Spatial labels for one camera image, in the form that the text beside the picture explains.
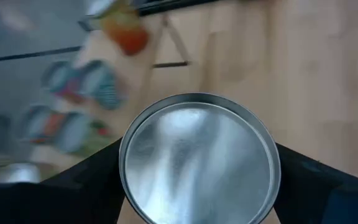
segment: light wood surface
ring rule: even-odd
[[[156,54],[150,50],[140,64],[124,66],[100,33],[91,34],[80,63],[106,59],[132,86],[122,111],[95,116],[123,134],[152,102],[208,91],[248,107],[280,144],[358,176],[358,1],[224,0],[167,16],[188,67],[151,69],[181,59],[166,31],[156,32],[162,34]],[[162,30],[158,22],[151,27]],[[125,205],[119,223],[142,223],[130,217],[136,214]],[[274,211],[264,223],[279,223]]]

